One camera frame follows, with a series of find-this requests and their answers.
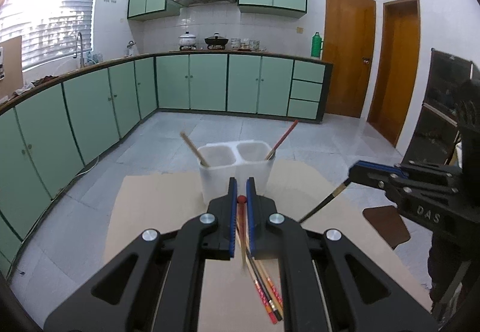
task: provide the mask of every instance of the green thermos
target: green thermos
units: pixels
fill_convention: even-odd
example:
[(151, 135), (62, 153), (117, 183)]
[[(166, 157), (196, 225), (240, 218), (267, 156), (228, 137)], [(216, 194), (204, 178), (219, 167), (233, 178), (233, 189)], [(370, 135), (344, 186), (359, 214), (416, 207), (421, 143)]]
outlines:
[(320, 51), (322, 50), (323, 40), (320, 37), (320, 33), (316, 32), (315, 35), (311, 38), (311, 56), (313, 58), (320, 57)]

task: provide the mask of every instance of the wooden chopstick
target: wooden chopstick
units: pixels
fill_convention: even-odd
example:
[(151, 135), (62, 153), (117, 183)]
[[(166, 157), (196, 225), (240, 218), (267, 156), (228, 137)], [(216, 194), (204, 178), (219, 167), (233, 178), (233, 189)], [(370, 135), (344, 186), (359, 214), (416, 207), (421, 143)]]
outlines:
[(191, 142), (191, 140), (188, 138), (188, 136), (185, 134), (185, 132), (180, 132), (180, 136), (181, 136), (181, 138), (183, 138), (183, 141), (185, 141), (187, 143), (188, 147), (195, 154), (195, 156), (198, 157), (198, 159), (200, 160), (200, 164), (203, 167), (210, 167), (208, 165), (208, 163), (206, 162), (205, 158), (198, 151), (197, 147), (195, 147), (195, 144)]
[(270, 160), (273, 157), (275, 151), (278, 149), (280, 144), (283, 143), (283, 141), (285, 141), (285, 139), (290, 134), (290, 132), (292, 132), (293, 129), (297, 126), (298, 122), (299, 122), (298, 120), (295, 120), (293, 122), (293, 124), (290, 126), (290, 128), (283, 134), (282, 137), (280, 137), (280, 140), (275, 144), (275, 146), (272, 148), (272, 150), (268, 153), (265, 160)]

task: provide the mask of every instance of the window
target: window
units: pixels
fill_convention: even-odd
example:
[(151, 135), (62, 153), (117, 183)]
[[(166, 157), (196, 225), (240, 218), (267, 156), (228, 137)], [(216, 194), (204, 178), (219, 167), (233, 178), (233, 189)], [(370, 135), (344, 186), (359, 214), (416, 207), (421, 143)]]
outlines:
[(23, 69), (75, 52), (77, 32), (92, 49), (94, 0), (5, 0), (0, 41), (22, 36)]

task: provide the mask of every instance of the brown cardboard piece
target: brown cardboard piece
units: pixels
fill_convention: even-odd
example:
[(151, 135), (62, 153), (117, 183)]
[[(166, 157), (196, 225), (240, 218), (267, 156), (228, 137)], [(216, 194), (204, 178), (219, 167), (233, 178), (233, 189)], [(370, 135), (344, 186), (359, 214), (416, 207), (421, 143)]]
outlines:
[[(333, 186), (318, 171), (302, 162), (277, 160), (267, 184), (266, 197), (279, 212), (300, 219), (320, 203)], [(104, 261), (111, 260), (145, 229), (161, 233), (179, 229), (188, 219), (206, 211), (198, 173), (152, 174), (125, 177), (118, 193), (106, 237)], [(304, 228), (324, 232), (339, 229), (427, 310), (428, 292), (415, 280), (390, 246), (361, 212), (335, 198), (307, 220)], [(230, 262), (207, 260), (203, 277), (199, 332), (282, 331), (272, 325), (238, 252)], [(278, 265), (267, 261), (267, 270), (280, 289)]]
[(0, 81), (0, 99), (23, 87), (22, 36), (0, 43), (3, 46), (3, 68), (5, 77)]

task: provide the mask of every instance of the silver bolt head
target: silver bolt head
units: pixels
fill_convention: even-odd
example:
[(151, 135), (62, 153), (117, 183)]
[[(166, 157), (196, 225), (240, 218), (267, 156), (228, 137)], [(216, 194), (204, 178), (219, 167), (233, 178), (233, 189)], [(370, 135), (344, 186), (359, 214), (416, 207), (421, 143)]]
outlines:
[(270, 215), (270, 217), (268, 217), (268, 220), (272, 224), (281, 224), (282, 222), (285, 221), (285, 217), (280, 213), (273, 213), (272, 215)]
[(215, 216), (211, 213), (203, 213), (200, 216), (200, 222), (203, 224), (211, 224), (213, 221), (215, 221)]
[(326, 233), (327, 239), (337, 241), (342, 238), (342, 233), (338, 229), (329, 229)]
[(147, 229), (142, 233), (142, 239), (145, 241), (153, 241), (158, 237), (158, 232), (154, 229)]

